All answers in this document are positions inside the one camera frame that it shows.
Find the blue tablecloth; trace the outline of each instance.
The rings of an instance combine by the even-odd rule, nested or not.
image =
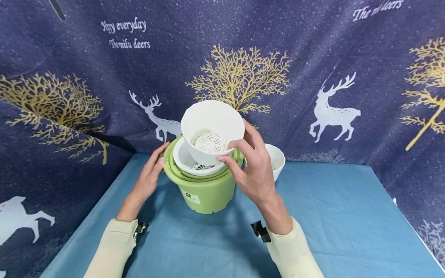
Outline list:
[[[83,276],[147,159],[133,156],[41,278]],[[277,190],[326,278],[445,277],[370,167],[287,162]],[[238,189],[223,211],[203,215],[163,174],[139,219],[150,227],[127,264],[128,278],[279,277],[250,227],[261,215]]]

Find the deer antlers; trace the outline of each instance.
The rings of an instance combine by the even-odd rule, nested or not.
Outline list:
[[[155,98],[155,97],[152,97],[154,103],[150,100],[150,108],[153,108],[153,107],[155,107],[155,106],[161,106],[161,104],[162,104],[162,103],[159,103],[159,97],[158,97],[158,95],[155,95],[155,96],[156,96],[156,98]]]
[[[346,89],[351,87],[352,85],[354,85],[355,82],[354,79],[356,77],[356,73],[354,72],[354,75],[350,78],[349,75],[346,76],[345,80],[344,80],[344,84],[341,84],[342,79],[340,79],[340,81],[338,82],[338,85],[334,88],[334,85],[331,86],[331,88],[327,91],[324,92],[324,86],[320,88],[319,93],[326,93],[326,94],[334,94],[336,91],[341,90],[341,89]]]
[[[162,105],[162,103],[159,103],[159,97],[158,97],[158,95],[155,95],[156,98],[155,98],[155,97],[152,97],[153,100],[150,100],[150,105],[149,105],[149,106],[144,106],[144,105],[142,104],[142,101],[137,101],[137,100],[136,100],[136,94],[132,93],[130,90],[128,90],[128,92],[130,93],[130,97],[131,97],[131,99],[133,100],[133,102],[136,103],[136,104],[138,104],[138,105],[141,106],[142,108],[148,108],[148,107],[153,108],[153,107],[155,107],[155,106],[161,106],[161,105]]]

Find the fabric backdrop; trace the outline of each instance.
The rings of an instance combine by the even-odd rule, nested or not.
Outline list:
[[[38,277],[129,157],[204,99],[288,160],[371,165],[445,266],[444,10],[0,0],[0,277]]]

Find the person's left hand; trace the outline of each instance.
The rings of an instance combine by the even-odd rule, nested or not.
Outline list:
[[[165,164],[165,159],[162,156],[169,144],[170,142],[163,144],[151,154],[150,159],[145,163],[144,168],[142,168],[139,178],[131,191],[132,194],[141,198],[143,201],[150,197],[156,189],[156,185],[158,185],[158,177]]]
[[[158,177],[165,164],[162,154],[169,144],[170,142],[167,142],[157,148],[147,163],[145,163],[133,189],[122,204],[116,220],[132,222],[136,219],[142,205],[154,192],[156,185],[158,185]]]

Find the white deer print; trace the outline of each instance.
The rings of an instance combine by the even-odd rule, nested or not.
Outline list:
[[[22,202],[25,197],[15,196],[0,204],[0,246],[3,245],[20,228],[30,228],[34,232],[33,243],[39,239],[39,218],[46,219],[54,225],[55,218],[43,211],[27,214]]]
[[[130,97],[131,99],[137,104],[139,105],[141,108],[143,108],[145,110],[145,113],[148,115],[148,118],[155,123],[155,125],[157,125],[158,127],[156,128],[156,138],[160,141],[164,141],[167,142],[167,132],[175,135],[176,137],[178,137],[179,135],[182,134],[181,131],[181,123],[177,122],[177,121],[170,121],[170,120],[164,120],[161,118],[156,117],[153,114],[153,109],[156,106],[161,106],[162,103],[159,103],[159,98],[156,95],[156,97],[152,97],[153,101],[150,100],[150,105],[148,106],[144,106],[142,105],[141,101],[137,101],[136,100],[136,95],[134,93],[131,93],[131,91],[128,90],[128,92],[130,93]],[[159,132],[162,130],[162,132],[164,133],[164,139],[161,137],[161,135],[159,134]]]
[[[316,105],[314,108],[314,114],[315,117],[317,117],[317,120],[311,124],[311,129],[309,131],[309,134],[312,135],[312,137],[317,136],[317,140],[315,140],[315,143],[320,141],[320,135],[323,133],[324,128],[327,125],[341,125],[341,133],[334,139],[335,141],[340,139],[340,137],[346,133],[346,131],[349,131],[348,137],[345,139],[345,141],[348,141],[351,139],[352,132],[354,131],[354,128],[351,126],[351,122],[357,117],[361,115],[360,110],[357,110],[355,108],[337,108],[337,107],[331,107],[328,103],[329,97],[332,97],[338,90],[341,89],[347,89],[354,85],[354,78],[356,77],[356,72],[354,75],[349,78],[349,75],[346,77],[344,84],[340,82],[338,85],[334,88],[334,85],[327,91],[324,92],[324,83],[317,94],[317,100]],[[318,134],[314,132],[314,127],[317,125],[320,126],[320,129],[318,131]]]

